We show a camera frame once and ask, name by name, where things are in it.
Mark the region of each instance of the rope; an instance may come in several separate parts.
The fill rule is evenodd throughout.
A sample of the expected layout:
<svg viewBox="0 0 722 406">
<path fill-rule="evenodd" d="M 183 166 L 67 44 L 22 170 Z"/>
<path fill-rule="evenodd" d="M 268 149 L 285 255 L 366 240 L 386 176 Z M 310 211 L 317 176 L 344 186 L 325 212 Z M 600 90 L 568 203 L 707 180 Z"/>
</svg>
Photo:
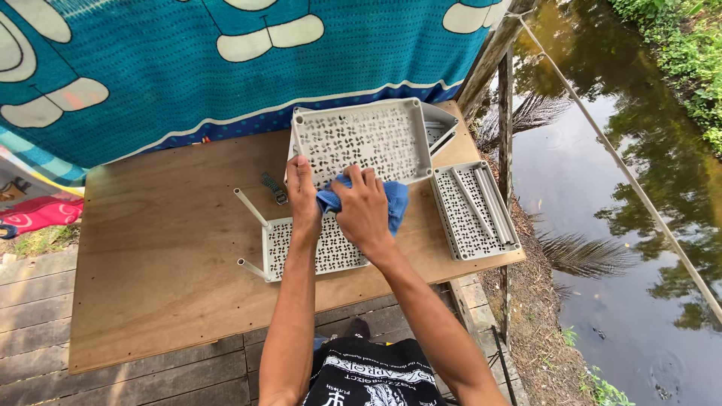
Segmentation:
<svg viewBox="0 0 722 406">
<path fill-rule="evenodd" d="M 662 216 L 659 215 L 659 212 L 652 204 L 652 201 L 647 197 L 647 194 L 644 193 L 642 190 L 642 186 L 639 185 L 637 182 L 637 179 L 632 176 L 629 168 L 625 165 L 624 162 L 622 162 L 622 158 L 619 157 L 619 154 L 617 154 L 617 151 L 612 146 L 612 143 L 609 142 L 609 139 L 606 138 L 604 133 L 600 130 L 599 126 L 596 125 L 596 122 L 591 118 L 589 115 L 589 112 L 584 107 L 584 104 L 582 104 L 582 100 L 577 96 L 577 93 L 574 91 L 572 86 L 569 84 L 569 82 L 564 78 L 564 75 L 562 74 L 562 71 L 559 70 L 557 67 L 557 64 L 554 63 L 551 57 L 547 55 L 547 52 L 544 50 L 542 45 L 539 43 L 539 41 L 536 39 L 534 34 L 531 32 L 531 29 L 529 29 L 529 26 L 526 25 L 524 22 L 524 18 L 522 18 L 525 14 L 531 12 L 532 10 L 529 10 L 527 12 L 523 12 L 521 14 L 514 14 L 514 13 L 507 13 L 507 17 L 515 17 L 519 20 L 521 25 L 526 29 L 526 32 L 529 34 L 529 37 L 531 37 L 531 40 L 536 44 L 537 47 L 541 50 L 541 53 L 539 55 L 546 56 L 549 62 L 552 64 L 552 68 L 554 69 L 554 72 L 557 74 L 559 79 L 562 81 L 562 84 L 564 87 L 567 88 L 567 91 L 572 96 L 572 99 L 577 103 L 579 108 L 582 110 L 582 113 L 584 113 L 584 117 L 586 117 L 589 124 L 594 128 L 594 131 L 596 132 L 599 139 L 602 141 L 604 146 L 606 147 L 606 150 L 609 152 L 609 154 L 614 158 L 614 161 L 617 163 L 617 167 L 622 170 L 624 175 L 627 177 L 627 180 L 632 185 L 632 188 L 637 193 L 637 196 L 642 200 L 642 203 L 649 211 L 649 214 L 652 215 L 654 220 L 657 222 L 657 225 L 662 229 L 662 233 L 667 237 L 667 239 L 672 244 L 672 248 L 674 249 L 674 252 L 677 253 L 679 258 L 682 260 L 682 263 L 684 264 L 684 267 L 687 268 L 687 271 L 690 273 L 690 276 L 692 277 L 692 280 L 695 281 L 695 284 L 702 292 L 702 296 L 705 298 L 707 303 L 712 308 L 712 311 L 714 312 L 715 316 L 717 316 L 717 320 L 719 320 L 720 323 L 722 323 L 722 308 L 720 307 L 720 304 L 715 299 L 714 295 L 712 295 L 712 292 L 710 292 L 710 289 L 705 284 L 705 281 L 700 276 L 700 273 L 697 272 L 695 269 L 695 266 L 692 265 L 692 262 L 690 262 L 690 259 L 687 258 L 687 255 L 682 250 L 682 247 L 679 245 L 679 242 L 677 242 L 677 239 L 672 235 L 672 232 L 667 227 L 667 224 L 662 220 Z"/>
</svg>

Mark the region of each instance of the pond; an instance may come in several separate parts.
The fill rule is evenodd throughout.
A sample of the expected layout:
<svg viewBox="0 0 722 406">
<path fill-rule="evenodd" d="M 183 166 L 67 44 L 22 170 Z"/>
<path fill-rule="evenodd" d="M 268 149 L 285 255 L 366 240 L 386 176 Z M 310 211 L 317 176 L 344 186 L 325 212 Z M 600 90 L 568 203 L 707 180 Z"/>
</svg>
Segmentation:
<svg viewBox="0 0 722 406">
<path fill-rule="evenodd" d="M 531 23 L 719 298 L 722 165 L 648 46 L 604 0 L 542 1 Z M 562 327 L 637 405 L 718 404 L 722 326 L 538 52 L 522 33 L 513 183 L 555 259 Z"/>
</svg>

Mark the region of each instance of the hand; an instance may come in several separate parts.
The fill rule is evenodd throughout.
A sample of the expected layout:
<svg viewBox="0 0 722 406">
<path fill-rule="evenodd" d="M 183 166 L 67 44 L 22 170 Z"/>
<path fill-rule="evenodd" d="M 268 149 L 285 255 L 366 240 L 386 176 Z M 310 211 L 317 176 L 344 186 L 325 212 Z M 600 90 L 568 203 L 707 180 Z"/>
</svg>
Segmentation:
<svg viewBox="0 0 722 406">
<path fill-rule="evenodd" d="M 336 221 L 346 239 L 361 250 L 371 262 L 393 247 L 394 239 L 388 230 L 388 200 L 383 183 L 373 168 L 363 171 L 357 165 L 344 169 L 351 178 L 351 188 L 340 181 L 331 182 L 331 189 L 341 199 L 341 212 Z"/>
<path fill-rule="evenodd" d="M 293 216 L 292 239 L 300 239 L 316 247 L 321 234 L 321 208 L 316 203 L 316 188 L 311 182 L 311 166 L 303 155 L 286 163 L 288 199 Z"/>
</svg>

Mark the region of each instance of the wooden table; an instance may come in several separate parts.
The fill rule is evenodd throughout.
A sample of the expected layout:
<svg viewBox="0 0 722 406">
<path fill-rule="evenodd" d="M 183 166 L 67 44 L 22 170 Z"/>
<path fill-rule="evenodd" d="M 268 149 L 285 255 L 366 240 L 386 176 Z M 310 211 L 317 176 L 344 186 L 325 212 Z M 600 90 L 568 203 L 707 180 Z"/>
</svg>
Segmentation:
<svg viewBox="0 0 722 406">
<path fill-rule="evenodd" d="M 462 119 L 454 102 L 438 105 Z M 479 159 L 463 123 L 435 166 Z M 290 216 L 260 183 L 283 179 L 288 131 L 130 157 L 88 173 L 70 338 L 70 373 L 166 353 L 265 327 L 279 284 L 240 268 L 262 264 L 261 227 L 233 194 L 268 219 Z M 425 281 L 526 258 L 520 251 L 451 260 L 429 181 L 409 186 L 396 237 Z M 316 311 L 386 295 L 373 266 L 316 278 Z"/>
</svg>

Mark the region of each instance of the blue fabric curtain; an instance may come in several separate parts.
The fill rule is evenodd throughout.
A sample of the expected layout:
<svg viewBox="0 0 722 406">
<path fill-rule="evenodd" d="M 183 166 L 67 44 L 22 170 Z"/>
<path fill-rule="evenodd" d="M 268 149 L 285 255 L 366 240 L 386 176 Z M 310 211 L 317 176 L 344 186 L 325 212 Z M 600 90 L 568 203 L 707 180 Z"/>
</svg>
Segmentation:
<svg viewBox="0 0 722 406">
<path fill-rule="evenodd" d="M 0 0 L 0 143 L 81 186 L 120 157 L 287 128 L 297 105 L 447 100 L 503 12 L 461 3 Z"/>
</svg>

